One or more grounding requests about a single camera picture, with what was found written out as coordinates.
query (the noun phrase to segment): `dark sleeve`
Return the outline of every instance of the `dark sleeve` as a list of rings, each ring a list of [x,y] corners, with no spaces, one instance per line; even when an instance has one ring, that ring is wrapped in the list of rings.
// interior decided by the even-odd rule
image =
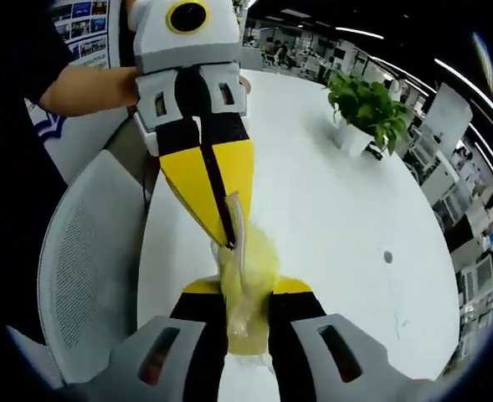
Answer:
[[[37,104],[73,55],[46,13],[25,21],[19,58],[23,96]]]

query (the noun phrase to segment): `person's arm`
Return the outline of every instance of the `person's arm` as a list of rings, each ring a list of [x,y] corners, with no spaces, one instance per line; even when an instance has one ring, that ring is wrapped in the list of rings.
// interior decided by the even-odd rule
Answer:
[[[61,116],[136,104],[136,68],[69,66],[71,52],[45,13],[25,23],[18,73],[23,96]]]

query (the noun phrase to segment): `white table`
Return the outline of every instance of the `white table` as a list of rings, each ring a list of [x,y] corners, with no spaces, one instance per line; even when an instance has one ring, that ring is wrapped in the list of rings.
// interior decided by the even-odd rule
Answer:
[[[251,219],[274,240],[282,274],[308,283],[327,313],[376,338],[394,368],[437,378],[458,343],[458,292],[419,186],[397,155],[350,159],[333,146],[320,85],[242,74],[252,84]],[[138,326],[169,315],[188,283],[216,272],[208,237],[160,176],[142,248]]]

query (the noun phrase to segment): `yellow plastic bag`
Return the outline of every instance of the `yellow plastic bag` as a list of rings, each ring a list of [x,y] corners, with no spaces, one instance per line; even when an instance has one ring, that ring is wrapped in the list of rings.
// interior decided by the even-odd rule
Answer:
[[[244,244],[244,275],[247,290],[240,280],[235,250],[218,250],[220,286],[226,301],[228,351],[242,356],[268,352],[268,300],[280,274],[275,247],[263,230],[247,225]]]

